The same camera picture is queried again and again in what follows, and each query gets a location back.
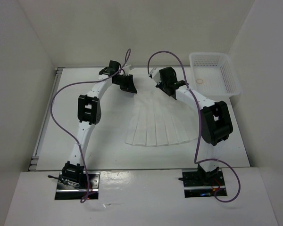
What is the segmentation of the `white pleated skirt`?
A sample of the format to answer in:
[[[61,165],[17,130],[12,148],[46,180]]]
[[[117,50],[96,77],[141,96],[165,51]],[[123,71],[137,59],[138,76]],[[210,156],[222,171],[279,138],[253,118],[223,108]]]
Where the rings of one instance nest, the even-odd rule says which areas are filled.
[[[169,146],[198,137],[196,112],[159,89],[134,95],[132,117],[125,143],[135,146]]]

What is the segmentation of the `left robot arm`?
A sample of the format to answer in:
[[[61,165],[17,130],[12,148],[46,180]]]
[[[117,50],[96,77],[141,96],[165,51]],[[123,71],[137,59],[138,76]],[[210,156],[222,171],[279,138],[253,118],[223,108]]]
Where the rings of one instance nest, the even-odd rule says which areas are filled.
[[[109,65],[99,72],[99,80],[85,95],[78,98],[77,118],[79,120],[77,141],[70,154],[69,160],[62,169],[61,178],[68,182],[73,188],[87,186],[86,175],[82,157],[85,156],[88,143],[95,126],[101,119],[100,100],[107,89],[116,84],[122,91],[137,93],[133,83],[133,75],[129,72],[133,69],[131,65],[121,67],[117,61],[110,61]]]

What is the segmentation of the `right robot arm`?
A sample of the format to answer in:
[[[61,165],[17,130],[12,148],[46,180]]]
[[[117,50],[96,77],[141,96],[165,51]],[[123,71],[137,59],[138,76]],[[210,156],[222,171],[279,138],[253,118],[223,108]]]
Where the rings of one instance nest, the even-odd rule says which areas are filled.
[[[165,94],[197,111],[199,135],[194,157],[197,180],[208,185],[217,175],[221,149],[233,132],[233,124],[226,102],[215,102],[193,90],[186,79],[178,80],[172,67],[154,68],[150,77]]]

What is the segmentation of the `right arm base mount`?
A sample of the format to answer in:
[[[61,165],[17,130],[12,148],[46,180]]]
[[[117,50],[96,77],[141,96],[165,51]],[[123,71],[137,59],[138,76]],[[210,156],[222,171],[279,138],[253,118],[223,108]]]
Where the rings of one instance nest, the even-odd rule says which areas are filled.
[[[183,183],[185,198],[214,197],[215,192],[217,197],[227,196],[222,170],[218,170],[215,176],[207,180],[202,179],[196,169],[183,170],[178,180]]]

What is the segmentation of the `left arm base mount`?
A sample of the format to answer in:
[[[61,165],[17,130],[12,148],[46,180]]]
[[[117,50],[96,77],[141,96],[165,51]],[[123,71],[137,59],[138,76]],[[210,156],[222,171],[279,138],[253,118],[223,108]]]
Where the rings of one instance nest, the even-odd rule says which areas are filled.
[[[48,178],[54,179],[57,182],[55,200],[80,200],[87,195],[87,191],[89,191],[88,200],[97,200],[99,197],[100,173],[88,172],[88,177],[90,182],[89,189],[85,172],[80,182],[66,179],[61,172],[58,176],[48,175]]]

